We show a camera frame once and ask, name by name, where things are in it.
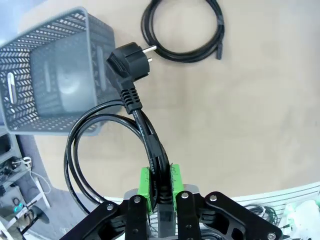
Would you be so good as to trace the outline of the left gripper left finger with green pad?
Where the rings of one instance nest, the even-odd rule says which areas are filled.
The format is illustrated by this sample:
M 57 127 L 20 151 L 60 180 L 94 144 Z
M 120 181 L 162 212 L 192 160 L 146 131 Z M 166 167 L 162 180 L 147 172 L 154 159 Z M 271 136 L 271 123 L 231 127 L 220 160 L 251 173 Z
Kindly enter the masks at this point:
M 147 240 L 152 210 L 151 173 L 144 167 L 137 193 L 121 204 L 107 200 L 67 232 L 63 240 Z

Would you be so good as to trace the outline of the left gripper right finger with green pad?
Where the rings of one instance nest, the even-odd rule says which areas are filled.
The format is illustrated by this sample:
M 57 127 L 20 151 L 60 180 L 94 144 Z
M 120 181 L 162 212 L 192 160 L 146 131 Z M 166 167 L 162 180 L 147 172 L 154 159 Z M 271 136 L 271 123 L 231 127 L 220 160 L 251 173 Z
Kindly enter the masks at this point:
M 281 240 L 280 228 L 218 191 L 206 196 L 187 190 L 180 167 L 171 165 L 171 188 L 180 240 L 203 240 L 201 229 L 223 240 Z

